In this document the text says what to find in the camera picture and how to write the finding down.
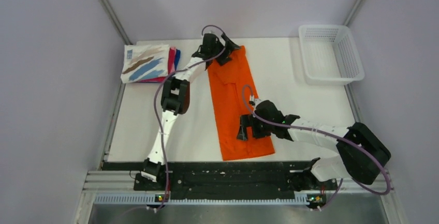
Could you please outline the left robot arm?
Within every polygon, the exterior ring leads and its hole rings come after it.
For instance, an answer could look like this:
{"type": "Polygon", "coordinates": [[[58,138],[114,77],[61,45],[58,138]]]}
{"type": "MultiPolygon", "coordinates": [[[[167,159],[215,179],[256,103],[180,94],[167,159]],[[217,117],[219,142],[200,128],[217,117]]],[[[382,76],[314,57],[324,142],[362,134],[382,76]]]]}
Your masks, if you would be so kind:
{"type": "Polygon", "coordinates": [[[157,107],[154,108],[159,129],[140,172],[151,188],[161,189],[166,183],[164,174],[167,171],[166,145],[178,116],[188,110],[191,83],[214,61],[221,66],[231,61],[231,53],[238,49],[240,46],[231,41],[224,32],[220,36],[214,33],[204,34],[202,44],[192,54],[186,66],[167,76],[159,86],[162,91],[160,98],[162,114],[159,115],[157,107]]]}

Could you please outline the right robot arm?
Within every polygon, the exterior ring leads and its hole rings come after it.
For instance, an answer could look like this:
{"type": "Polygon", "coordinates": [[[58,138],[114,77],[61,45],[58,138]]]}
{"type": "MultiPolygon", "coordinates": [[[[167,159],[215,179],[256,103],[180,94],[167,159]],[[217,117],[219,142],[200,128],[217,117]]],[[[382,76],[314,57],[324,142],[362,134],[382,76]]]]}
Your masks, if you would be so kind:
{"type": "Polygon", "coordinates": [[[241,116],[239,140],[275,135],[335,153],[329,158],[315,157],[306,168],[303,181],[310,189],[317,189],[324,181],[347,177],[372,185],[391,158],[390,150],[364,123],[323,125],[298,115],[284,115],[273,102],[258,98],[246,101],[244,106],[249,114],[241,116]]]}

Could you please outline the orange t shirt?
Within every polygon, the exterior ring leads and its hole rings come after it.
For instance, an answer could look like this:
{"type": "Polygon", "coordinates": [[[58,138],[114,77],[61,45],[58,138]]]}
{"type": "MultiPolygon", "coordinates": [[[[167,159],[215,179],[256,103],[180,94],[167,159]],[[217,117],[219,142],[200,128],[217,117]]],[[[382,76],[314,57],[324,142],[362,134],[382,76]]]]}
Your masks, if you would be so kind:
{"type": "Polygon", "coordinates": [[[233,51],[231,61],[219,65],[214,61],[208,68],[208,77],[213,102],[222,159],[239,160],[268,156],[275,153],[270,137],[237,139],[240,116],[250,112],[242,98],[243,86],[249,85],[257,95],[250,67],[246,58],[245,46],[233,51]]]}

